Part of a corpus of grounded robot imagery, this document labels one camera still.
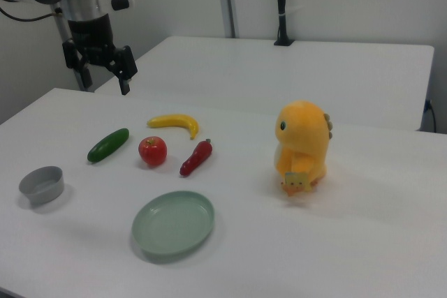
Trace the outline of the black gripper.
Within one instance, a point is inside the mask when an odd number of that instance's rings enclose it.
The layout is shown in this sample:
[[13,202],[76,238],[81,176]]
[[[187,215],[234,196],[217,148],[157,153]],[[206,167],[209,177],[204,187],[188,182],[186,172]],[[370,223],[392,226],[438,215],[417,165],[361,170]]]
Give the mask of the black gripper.
[[122,95],[130,92],[129,82],[137,73],[131,48],[115,47],[108,14],[88,21],[68,21],[71,39],[62,43],[66,66],[80,75],[82,88],[90,88],[88,65],[106,66],[118,79]]

